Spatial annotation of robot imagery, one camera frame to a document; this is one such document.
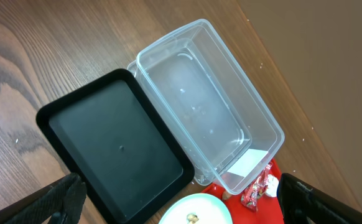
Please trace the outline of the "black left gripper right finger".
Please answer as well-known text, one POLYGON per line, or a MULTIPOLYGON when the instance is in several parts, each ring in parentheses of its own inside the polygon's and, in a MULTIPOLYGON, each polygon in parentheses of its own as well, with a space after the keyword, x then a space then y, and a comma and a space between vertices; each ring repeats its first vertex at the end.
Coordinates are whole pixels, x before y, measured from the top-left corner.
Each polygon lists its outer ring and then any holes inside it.
POLYGON ((277 199, 284 223, 362 223, 362 213, 295 176, 283 173, 277 199))

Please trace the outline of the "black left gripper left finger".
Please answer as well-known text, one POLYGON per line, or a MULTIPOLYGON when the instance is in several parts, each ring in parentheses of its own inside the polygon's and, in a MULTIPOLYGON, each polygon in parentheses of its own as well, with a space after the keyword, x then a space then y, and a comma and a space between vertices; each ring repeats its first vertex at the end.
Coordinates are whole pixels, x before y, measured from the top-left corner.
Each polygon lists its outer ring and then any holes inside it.
POLYGON ((0 223, 76 224, 86 199, 86 184, 71 173, 0 210, 0 223))

